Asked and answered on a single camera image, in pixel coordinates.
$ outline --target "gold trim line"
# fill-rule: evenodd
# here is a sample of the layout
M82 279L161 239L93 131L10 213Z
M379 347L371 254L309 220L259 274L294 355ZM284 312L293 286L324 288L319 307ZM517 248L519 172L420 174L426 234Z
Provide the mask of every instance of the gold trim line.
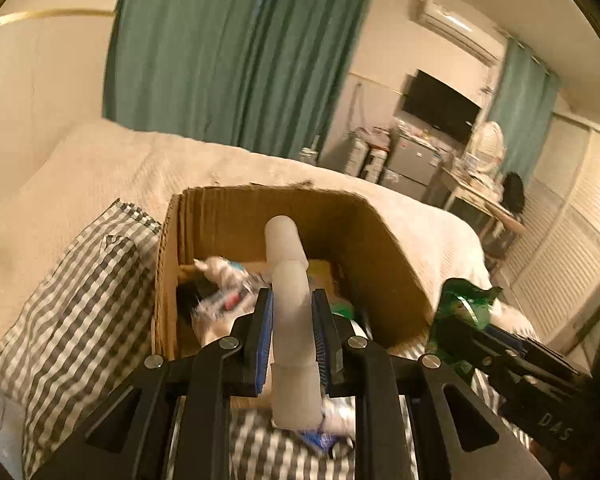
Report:
M23 20L38 20L40 18L62 18L67 16L102 16L112 18L116 13L113 10L104 9L45 9L24 10L23 12L12 12L0 16L0 26Z

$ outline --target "checkered fabric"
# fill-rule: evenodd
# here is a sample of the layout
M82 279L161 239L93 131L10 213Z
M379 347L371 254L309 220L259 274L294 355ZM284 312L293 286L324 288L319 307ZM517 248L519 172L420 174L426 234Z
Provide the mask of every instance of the checkered fabric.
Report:
M420 339L396 355L416 360L424 353L425 340ZM497 413L499 394L487 383L486 376L476 370L472 380L473 391ZM404 396L400 396L402 420L411 458L411 475L418 479L416 457L411 437L411 427ZM519 428L504 420L505 425L528 447L529 437ZM353 480L354 448L343 438L329 455L318 454L307 447L291 431L279 430L271 425L270 412L240 410L233 413L230 426L230 460L232 478L235 480Z
M159 231L141 209L115 201L0 342L0 390L26 409L25 478L150 353Z
M116 200L71 243L0 342L0 390L26 409L26 479L149 354L159 230L140 208ZM420 340L398 354L416 359L423 352ZM481 372L472 388L497 409L500 397ZM528 446L528 437L511 429ZM318 454L293 432L273 428L270 412L239 410L230 423L230 465L235 480L352 480L354 449L342 438L328 455Z

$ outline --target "plastic bottle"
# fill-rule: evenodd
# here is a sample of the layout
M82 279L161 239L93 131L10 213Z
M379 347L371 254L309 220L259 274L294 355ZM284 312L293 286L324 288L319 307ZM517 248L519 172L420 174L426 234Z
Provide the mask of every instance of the plastic bottle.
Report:
M273 288L273 419L280 428L312 430L322 421L322 393L306 276L309 263L291 218L269 220L265 240Z

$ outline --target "blue gripper pad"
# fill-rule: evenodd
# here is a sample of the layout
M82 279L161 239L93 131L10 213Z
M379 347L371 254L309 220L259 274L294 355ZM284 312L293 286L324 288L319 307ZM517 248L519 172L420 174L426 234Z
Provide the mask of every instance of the blue gripper pad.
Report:
M501 343L512 347L520 355L524 356L524 345L520 336L506 332L506 330L503 330L499 326L492 324L488 324L486 327L484 327L484 331L490 336L496 338Z
M267 303L262 316L260 327L260 340L256 359L256 390L262 393L262 388L267 380L267 367L269 365L269 349L271 348L271 333L273 332L273 290L269 287Z
M314 320L315 360L318 361L318 370L320 370L320 384L324 389L327 389L329 376L327 345L324 340L324 330L320 323L318 304L314 292L311 294L311 314Z

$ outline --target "cardboard box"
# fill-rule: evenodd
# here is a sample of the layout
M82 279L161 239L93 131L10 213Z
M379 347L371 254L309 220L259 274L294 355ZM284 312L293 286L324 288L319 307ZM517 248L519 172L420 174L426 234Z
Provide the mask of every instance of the cardboard box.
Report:
M276 215L296 222L309 259L338 269L346 282L341 287L346 299L366 308L374 338L382 346L404 343L428 328L432 307L422 286L364 198L299 187L203 187L174 195L162 224L154 317L157 353L175 359L191 352L186 350L194 339L190 320L178 319L176 306L181 266L208 256L264 262L264 226Z

